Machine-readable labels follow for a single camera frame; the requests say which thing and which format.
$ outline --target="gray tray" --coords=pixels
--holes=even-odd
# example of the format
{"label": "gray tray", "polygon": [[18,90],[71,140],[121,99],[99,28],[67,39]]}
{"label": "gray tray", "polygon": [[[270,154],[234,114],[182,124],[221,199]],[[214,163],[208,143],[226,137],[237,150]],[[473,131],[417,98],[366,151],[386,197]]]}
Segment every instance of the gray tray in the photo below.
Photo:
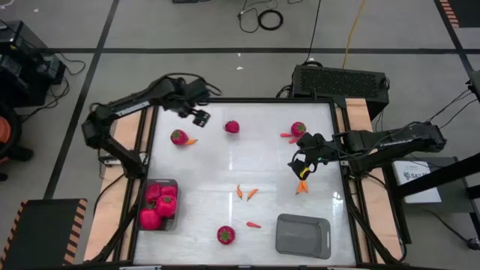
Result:
{"label": "gray tray", "polygon": [[277,219],[277,251],[320,259],[330,258],[330,223],[324,218],[281,214]]}

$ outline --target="gray floor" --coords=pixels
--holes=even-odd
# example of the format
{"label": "gray floor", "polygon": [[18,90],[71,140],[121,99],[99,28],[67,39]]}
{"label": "gray floor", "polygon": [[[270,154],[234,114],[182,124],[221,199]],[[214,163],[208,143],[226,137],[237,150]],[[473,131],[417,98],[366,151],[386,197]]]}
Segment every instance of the gray floor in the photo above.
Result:
{"label": "gray floor", "polygon": [[[0,10],[3,20],[23,20],[49,47],[95,48],[101,37],[113,0],[17,0]],[[236,14],[243,1],[212,0],[199,4],[172,4],[170,0],[121,0],[115,12],[106,48],[308,48],[315,19],[316,1],[288,5],[278,0],[285,17],[277,31],[259,30],[245,34]],[[360,0],[323,0],[316,28],[315,48],[344,48]],[[261,11],[264,4],[258,4]],[[245,16],[242,25],[254,28],[254,18]],[[479,28],[455,30],[462,46],[480,49]],[[431,0],[367,0],[358,23],[352,48],[454,49],[455,46]],[[55,109],[44,110],[24,127],[22,142],[35,151],[28,163],[2,164],[10,175],[0,183],[0,241],[6,239],[18,205],[25,199],[40,199],[45,191],[72,112],[83,87],[92,54],[67,54],[86,61],[87,69],[68,77],[70,94]],[[88,105],[106,102],[139,91],[160,75],[173,72],[201,74],[220,87],[226,97],[273,97],[290,82],[294,65],[305,60],[304,53],[176,53],[101,55],[79,123]],[[340,68],[343,54],[313,54],[325,66]],[[475,69],[480,55],[468,55]],[[391,80],[390,104],[385,109],[384,129],[397,128],[433,115],[464,91],[468,80],[456,54],[351,54],[347,68],[385,72]],[[75,64],[69,64],[76,70]],[[435,119],[449,120],[471,96],[456,103]],[[24,109],[22,113],[33,109]],[[448,139],[441,156],[465,158],[475,154],[476,134],[480,131],[480,106],[473,103],[449,126],[442,129]],[[468,178],[470,185],[480,177]],[[85,197],[91,202],[79,247],[81,261],[92,223],[92,204],[100,192],[95,151],[87,148],[77,127],[69,148],[54,198]],[[467,214],[443,217],[467,237],[475,231]],[[408,214],[413,244],[408,245],[406,261],[414,266],[477,269],[478,252],[468,250],[439,222],[427,214]]]}

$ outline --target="small carrot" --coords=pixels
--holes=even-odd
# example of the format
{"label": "small carrot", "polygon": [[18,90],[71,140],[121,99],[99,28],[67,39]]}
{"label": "small carrot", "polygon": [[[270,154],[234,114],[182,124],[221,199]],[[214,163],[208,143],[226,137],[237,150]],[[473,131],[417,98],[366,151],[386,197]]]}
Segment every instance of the small carrot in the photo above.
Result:
{"label": "small carrot", "polygon": [[260,225],[258,225],[258,224],[255,224],[255,223],[253,223],[253,222],[247,222],[247,226],[249,226],[249,227],[253,227],[253,228],[261,228],[261,226],[260,226]]}
{"label": "small carrot", "polygon": [[302,192],[302,189],[303,189],[303,184],[302,184],[303,181],[300,181],[300,183],[298,183],[298,187],[297,187],[297,193],[296,194],[299,194],[300,192]]}
{"label": "small carrot", "polygon": [[243,199],[242,199],[243,193],[242,193],[242,191],[240,190],[240,184],[237,185],[237,195],[240,197],[240,200],[243,200]]}
{"label": "small carrot", "polygon": [[248,197],[247,197],[247,202],[249,199],[252,198],[252,196],[258,191],[258,188],[255,188],[254,190],[250,191],[250,193],[248,194]]}
{"label": "small carrot", "polygon": [[197,142],[197,140],[198,140],[198,139],[189,139],[189,140],[185,143],[185,145],[186,145],[186,146],[193,145],[194,143]]}
{"label": "small carrot", "polygon": [[301,181],[301,185],[303,187],[303,190],[308,193],[308,187],[307,187],[307,182],[306,181]]}

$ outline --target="white tabletop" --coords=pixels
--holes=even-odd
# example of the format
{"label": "white tabletop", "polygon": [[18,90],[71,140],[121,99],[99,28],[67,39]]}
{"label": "white tabletop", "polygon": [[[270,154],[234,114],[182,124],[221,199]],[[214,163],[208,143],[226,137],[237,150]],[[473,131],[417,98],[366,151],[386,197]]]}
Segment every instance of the white tabletop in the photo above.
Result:
{"label": "white tabletop", "polygon": [[[343,200],[338,162],[319,165],[310,174],[309,193],[296,195],[299,181],[287,166],[298,149],[280,133],[293,122],[307,131],[333,134],[332,115],[326,103],[212,103],[208,124],[197,127],[192,119],[161,111],[151,153],[149,179],[178,182],[178,223],[171,232],[140,231],[135,265],[354,265],[352,237]],[[236,120],[240,133],[228,134],[224,123]],[[178,148],[170,134],[182,129],[194,145]],[[244,199],[236,194],[240,184]],[[249,202],[248,192],[259,191]],[[280,254],[275,249],[279,214],[325,218],[331,225],[331,256],[317,259]],[[261,229],[246,226],[248,221]],[[217,230],[235,230],[235,241],[222,245]]]}

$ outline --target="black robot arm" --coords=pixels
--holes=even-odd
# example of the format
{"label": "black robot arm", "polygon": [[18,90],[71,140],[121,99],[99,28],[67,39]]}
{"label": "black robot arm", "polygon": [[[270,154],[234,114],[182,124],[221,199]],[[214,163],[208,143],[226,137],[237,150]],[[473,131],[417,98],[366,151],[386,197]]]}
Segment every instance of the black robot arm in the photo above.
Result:
{"label": "black robot arm", "polygon": [[[413,122],[382,132],[354,130],[335,134],[332,141],[326,141],[319,133],[305,133],[297,142],[300,149],[288,165],[300,180],[314,173],[318,163],[326,165],[329,161],[346,161],[350,173],[360,176],[412,152],[439,152],[445,144],[440,129],[430,122]],[[296,155],[304,155],[304,160]]]}
{"label": "black robot arm", "polygon": [[[183,78],[171,76],[194,76],[193,82],[186,83]],[[193,123],[200,127],[206,125],[210,115],[194,109],[196,105],[208,103],[210,94],[221,95],[220,89],[205,81],[201,76],[190,73],[170,73],[156,79],[146,89],[121,99],[101,104],[94,103],[86,121],[82,124],[82,132],[87,146],[103,149],[121,162],[125,176],[140,178],[145,175],[145,166],[139,153],[126,149],[110,135],[110,128],[116,119],[128,116],[150,106],[161,106],[164,110],[172,110],[178,116],[186,118],[193,115]]]}

